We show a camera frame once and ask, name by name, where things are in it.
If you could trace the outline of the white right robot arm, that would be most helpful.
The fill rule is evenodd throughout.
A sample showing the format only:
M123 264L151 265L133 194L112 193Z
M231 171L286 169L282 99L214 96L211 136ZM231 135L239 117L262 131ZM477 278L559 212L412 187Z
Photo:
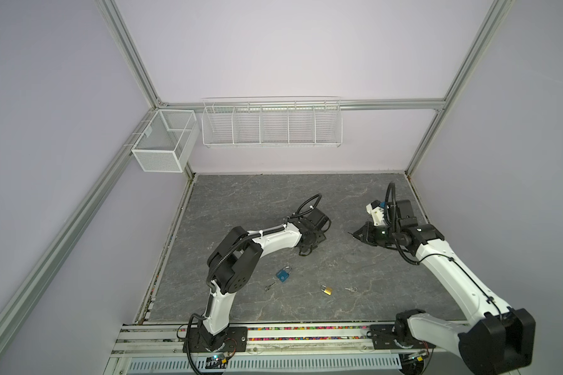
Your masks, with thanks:
M420 224L411 202L399 200L389 183L385 198L367 205L371 216L353 237L366 245L398 252L412 266L426 267L458 304L465 324L434 317L423 309L399 312L393 329L370 329L373 341L399 348L426 343L454 354L473 374L502 374L533 361L536 321L526 309L514 309L462 262L445 236L430 223Z

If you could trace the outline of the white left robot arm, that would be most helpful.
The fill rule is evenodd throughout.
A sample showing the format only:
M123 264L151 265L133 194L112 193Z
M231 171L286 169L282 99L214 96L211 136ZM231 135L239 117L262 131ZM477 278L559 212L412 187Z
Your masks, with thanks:
M228 232L207 260L210 293L204 314L190 317L186 353L219 351L227 340L246 336L247 329L230 328L236 293L247 285L264 256L290 248L309 256L325 240L332 222L318 207L321 199L320 193L308 198L277 226L254 231L237 226Z

